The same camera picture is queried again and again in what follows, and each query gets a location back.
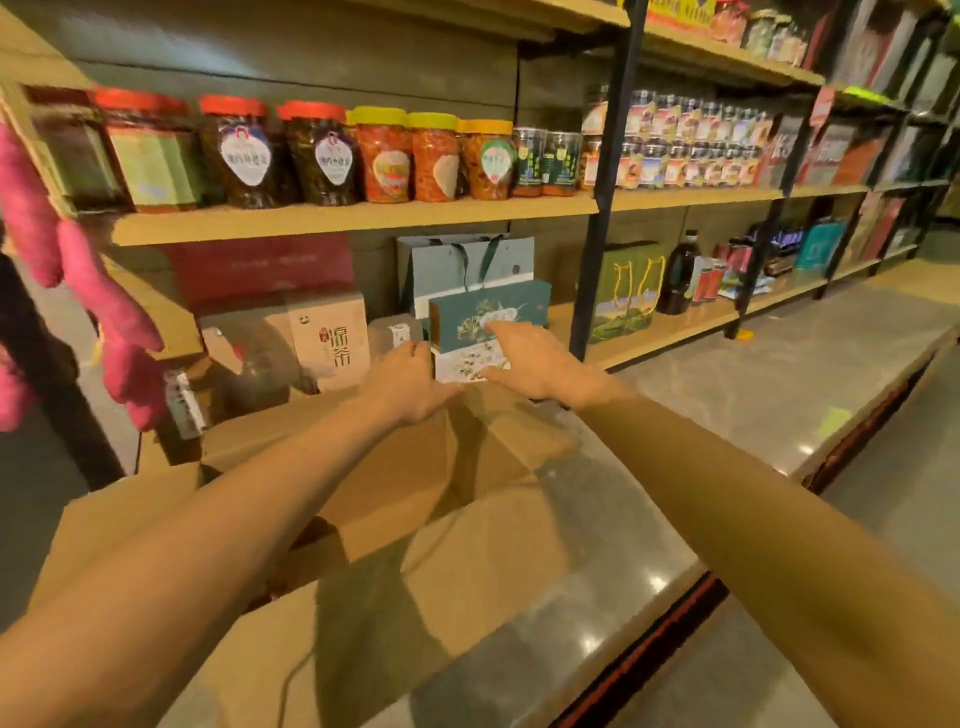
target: hand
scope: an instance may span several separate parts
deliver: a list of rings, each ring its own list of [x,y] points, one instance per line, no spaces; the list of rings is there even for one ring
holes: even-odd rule
[[[500,342],[510,369],[488,367],[481,376],[532,400],[557,400],[573,409],[625,396],[626,389],[602,369],[568,352],[543,327],[494,321],[487,329]]]
[[[360,385],[360,396],[394,426],[423,422],[462,391],[462,384],[441,384],[434,379],[430,345],[412,341],[373,362]]]

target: bottle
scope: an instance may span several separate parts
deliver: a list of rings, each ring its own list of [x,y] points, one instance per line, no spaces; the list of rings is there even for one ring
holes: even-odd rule
[[[694,271],[698,268],[696,260],[699,256],[697,231],[684,232],[680,245],[673,249],[667,261],[663,286],[660,288],[660,299],[657,301],[657,311],[667,316],[679,316],[686,312],[699,283],[699,276],[694,279]]]

